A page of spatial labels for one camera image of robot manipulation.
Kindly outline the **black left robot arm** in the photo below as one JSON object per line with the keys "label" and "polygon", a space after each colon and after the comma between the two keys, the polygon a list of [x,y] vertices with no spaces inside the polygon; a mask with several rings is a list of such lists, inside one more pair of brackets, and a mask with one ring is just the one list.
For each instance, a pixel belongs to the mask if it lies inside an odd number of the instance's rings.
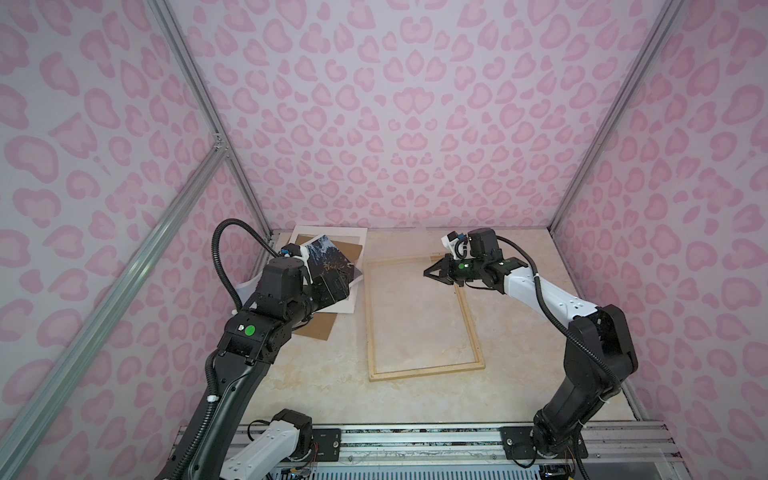
{"label": "black left robot arm", "polygon": [[349,275],[312,277],[299,257],[271,259],[253,293],[240,299],[219,261],[214,267],[237,311],[205,361],[206,387],[159,479],[217,479],[244,411],[293,330],[349,296]]}

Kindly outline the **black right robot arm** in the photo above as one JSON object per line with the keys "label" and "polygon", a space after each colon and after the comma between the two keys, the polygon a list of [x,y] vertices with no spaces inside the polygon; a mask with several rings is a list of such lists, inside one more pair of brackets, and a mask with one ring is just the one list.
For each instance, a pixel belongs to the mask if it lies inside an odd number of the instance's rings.
{"label": "black right robot arm", "polygon": [[534,415],[531,449],[543,458],[563,454],[622,383],[638,368],[635,347],[622,311],[574,297],[546,281],[531,258],[455,259],[447,254],[424,276],[449,286],[480,281],[542,314],[566,338],[565,378],[551,400]]}

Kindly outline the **dark landscape photo print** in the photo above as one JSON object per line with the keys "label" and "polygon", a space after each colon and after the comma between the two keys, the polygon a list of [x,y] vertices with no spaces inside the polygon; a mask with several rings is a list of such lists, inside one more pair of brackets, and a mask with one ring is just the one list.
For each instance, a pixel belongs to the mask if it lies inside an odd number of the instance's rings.
{"label": "dark landscape photo print", "polygon": [[308,265],[312,277],[319,276],[323,271],[331,268],[344,272],[350,282],[354,279],[354,265],[331,243],[326,236],[321,237],[311,244],[303,244],[308,248]]}

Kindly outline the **white mat board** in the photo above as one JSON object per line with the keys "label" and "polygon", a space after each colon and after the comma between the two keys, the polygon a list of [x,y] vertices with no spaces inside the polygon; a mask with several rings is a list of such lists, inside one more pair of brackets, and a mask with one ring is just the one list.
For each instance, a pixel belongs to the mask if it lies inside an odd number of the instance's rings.
{"label": "white mat board", "polygon": [[[328,239],[338,247],[340,247],[341,243],[357,245],[359,246],[359,252],[357,254],[348,256],[348,258],[354,261],[354,266],[357,270],[362,271],[363,255],[365,253],[367,234],[368,230],[366,228],[359,227],[298,225],[294,227],[291,233],[290,242],[304,244],[306,242],[316,240],[322,236],[327,236]],[[355,311],[358,296],[358,285],[361,282],[362,276],[358,276],[350,284],[349,297],[342,302],[336,303],[333,306],[321,310],[321,313],[352,314]]]}

